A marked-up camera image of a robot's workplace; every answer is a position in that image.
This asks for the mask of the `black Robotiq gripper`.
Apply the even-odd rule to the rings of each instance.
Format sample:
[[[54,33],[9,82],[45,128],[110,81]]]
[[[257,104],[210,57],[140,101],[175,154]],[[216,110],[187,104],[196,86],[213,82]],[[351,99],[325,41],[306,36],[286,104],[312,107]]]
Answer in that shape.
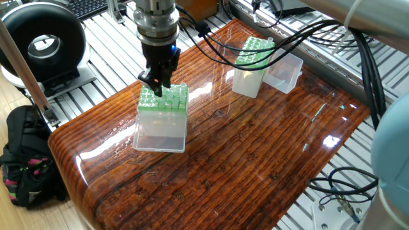
[[[142,43],[141,46],[146,59],[146,70],[138,75],[138,79],[156,96],[162,96],[162,85],[171,87],[171,77],[177,69],[181,49],[176,46],[176,42],[163,46]]]

